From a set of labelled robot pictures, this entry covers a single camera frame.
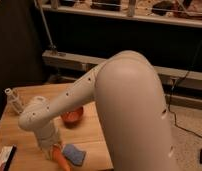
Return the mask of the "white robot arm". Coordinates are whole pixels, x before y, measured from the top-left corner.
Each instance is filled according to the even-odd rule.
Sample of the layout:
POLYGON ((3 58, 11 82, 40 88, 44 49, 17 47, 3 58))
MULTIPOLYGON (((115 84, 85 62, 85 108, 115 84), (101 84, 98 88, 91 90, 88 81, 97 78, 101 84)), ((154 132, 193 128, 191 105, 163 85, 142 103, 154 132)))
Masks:
POLYGON ((94 102, 114 171, 180 171, 159 76, 140 53, 126 50, 92 68, 55 99, 33 98, 19 127, 41 147, 55 142, 51 123, 94 102))

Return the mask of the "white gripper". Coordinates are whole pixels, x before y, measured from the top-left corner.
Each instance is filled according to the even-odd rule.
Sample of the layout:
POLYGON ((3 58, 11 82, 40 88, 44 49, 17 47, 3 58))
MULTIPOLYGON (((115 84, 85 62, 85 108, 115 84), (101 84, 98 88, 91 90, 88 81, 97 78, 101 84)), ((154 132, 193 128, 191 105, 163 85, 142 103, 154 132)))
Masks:
POLYGON ((53 146, 61 146, 59 129, 55 125, 46 125, 35 132, 35 137, 39 148, 47 160, 52 160, 53 146))

